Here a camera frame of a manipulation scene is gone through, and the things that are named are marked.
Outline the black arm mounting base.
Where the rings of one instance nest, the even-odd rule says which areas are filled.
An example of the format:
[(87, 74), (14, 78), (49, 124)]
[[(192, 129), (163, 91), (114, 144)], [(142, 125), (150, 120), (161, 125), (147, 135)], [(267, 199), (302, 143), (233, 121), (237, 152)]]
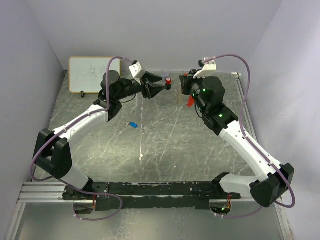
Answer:
[(81, 193), (70, 186), (62, 194), (63, 200), (89, 201), (97, 211), (122, 209), (194, 208), (209, 210), (215, 200), (238, 200), (238, 193), (226, 193), (211, 181), (176, 182), (93, 182), (94, 195)]

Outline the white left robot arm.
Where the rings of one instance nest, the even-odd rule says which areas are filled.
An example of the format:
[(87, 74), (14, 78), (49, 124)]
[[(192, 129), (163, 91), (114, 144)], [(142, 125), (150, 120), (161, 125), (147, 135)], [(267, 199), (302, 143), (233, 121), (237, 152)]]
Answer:
[(121, 110), (122, 99), (142, 94), (152, 99), (163, 90), (171, 89), (170, 78), (159, 84), (162, 77), (145, 72), (138, 79), (120, 77), (115, 70), (105, 73), (98, 99), (81, 115), (54, 130), (47, 128), (38, 134), (32, 163), (49, 174), (50, 178), (73, 186), (81, 199), (89, 199), (94, 192), (93, 180), (78, 170), (72, 150), (92, 130), (110, 122)]

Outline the grey keyring holder red handle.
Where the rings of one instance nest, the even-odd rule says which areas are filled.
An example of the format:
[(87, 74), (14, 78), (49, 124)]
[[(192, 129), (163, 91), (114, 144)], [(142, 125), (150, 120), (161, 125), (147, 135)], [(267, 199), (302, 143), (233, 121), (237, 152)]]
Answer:
[(175, 90), (175, 100), (179, 106), (185, 106), (191, 108), (194, 105), (194, 100), (190, 95), (184, 95), (182, 93), (182, 88), (180, 85), (174, 88)]

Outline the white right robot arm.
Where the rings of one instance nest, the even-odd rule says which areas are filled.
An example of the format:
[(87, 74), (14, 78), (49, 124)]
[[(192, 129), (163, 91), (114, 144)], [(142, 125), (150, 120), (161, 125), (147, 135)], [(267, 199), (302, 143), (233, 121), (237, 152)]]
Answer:
[(291, 190), (295, 169), (268, 154), (240, 125), (238, 116), (224, 104), (226, 90), (218, 77), (195, 78), (195, 74), (192, 70), (179, 76), (182, 94), (194, 100), (208, 129), (230, 144), (254, 173), (254, 176), (220, 174), (213, 181), (213, 195), (218, 199), (229, 193), (251, 196), (260, 206), (270, 207)]

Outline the blue tagged key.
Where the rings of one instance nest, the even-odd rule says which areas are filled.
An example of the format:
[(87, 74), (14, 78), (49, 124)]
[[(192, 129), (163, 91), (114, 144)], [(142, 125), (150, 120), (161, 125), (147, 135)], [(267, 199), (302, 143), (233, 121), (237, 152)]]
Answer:
[(133, 128), (138, 128), (138, 124), (135, 122), (129, 122), (128, 124), (129, 126), (133, 127)]

